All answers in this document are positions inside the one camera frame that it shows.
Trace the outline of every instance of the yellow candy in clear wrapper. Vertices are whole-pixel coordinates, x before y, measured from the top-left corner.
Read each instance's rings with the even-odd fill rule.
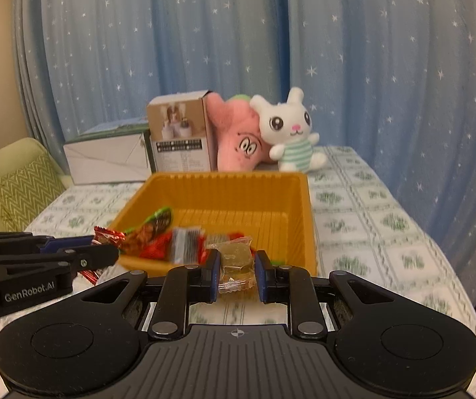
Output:
[[[209,245],[221,254],[219,292],[231,293],[249,289],[255,284],[254,257],[250,253],[251,237]]]

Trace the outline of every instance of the curtain fold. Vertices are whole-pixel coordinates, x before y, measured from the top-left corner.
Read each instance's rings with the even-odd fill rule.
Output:
[[[64,139],[154,96],[305,92],[322,144],[355,148],[476,304],[476,0],[15,0],[28,125]]]

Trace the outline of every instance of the metal screw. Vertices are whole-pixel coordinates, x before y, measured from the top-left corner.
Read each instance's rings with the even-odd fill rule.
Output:
[[[323,326],[316,321],[301,322],[297,330],[303,334],[319,334],[323,331]]]
[[[151,328],[156,334],[161,334],[161,335],[175,333],[178,329],[175,322],[170,322],[170,321],[157,322],[156,324],[153,324]]]

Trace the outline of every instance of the striped shirt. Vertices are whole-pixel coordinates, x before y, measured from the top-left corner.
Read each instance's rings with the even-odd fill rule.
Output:
[[[312,157],[313,148],[308,139],[298,141],[294,144],[284,145],[284,154],[280,162],[293,163],[298,171],[308,171],[310,167],[310,158]]]

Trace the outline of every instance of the triangular cutout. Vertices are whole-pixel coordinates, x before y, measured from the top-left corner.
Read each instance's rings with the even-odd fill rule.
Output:
[[[120,280],[108,287],[96,289],[96,292],[82,298],[84,302],[111,304],[116,301],[119,295],[128,285],[128,280]]]
[[[393,301],[392,298],[389,298],[372,288],[368,288],[357,280],[350,279],[348,283],[356,296],[364,304],[389,303]]]

